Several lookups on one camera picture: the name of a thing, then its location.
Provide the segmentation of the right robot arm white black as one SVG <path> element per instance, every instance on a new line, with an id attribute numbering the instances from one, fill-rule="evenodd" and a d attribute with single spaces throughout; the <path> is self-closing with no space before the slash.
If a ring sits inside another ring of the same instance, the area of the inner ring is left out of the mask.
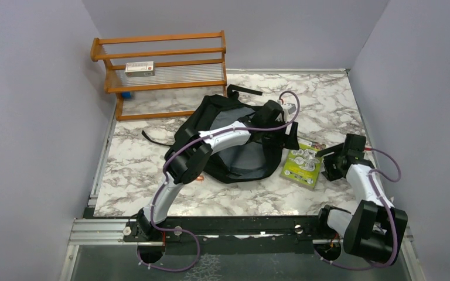
<path id="1" fill-rule="evenodd" d="M 328 181 L 346 179 L 356 196 L 358 206 L 351 213 L 326 205 L 315 221 L 315 232 L 322 238 L 338 234 L 344 251 L 363 258 L 375 266 L 396 262 L 407 227 L 408 215 L 395 208 L 377 181 L 381 170 L 365 159 L 366 137 L 348 133 L 345 141 L 320 150 L 322 175 Z"/>

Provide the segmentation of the green comic book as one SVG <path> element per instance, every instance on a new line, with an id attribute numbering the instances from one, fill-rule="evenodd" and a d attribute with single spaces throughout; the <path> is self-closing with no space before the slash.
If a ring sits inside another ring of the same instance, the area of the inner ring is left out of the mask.
<path id="1" fill-rule="evenodd" d="M 290 150 L 280 176 L 300 186 L 314 189 L 321 170 L 322 159 L 316 154 L 326 148 L 325 144 L 298 139 L 299 149 Z"/>

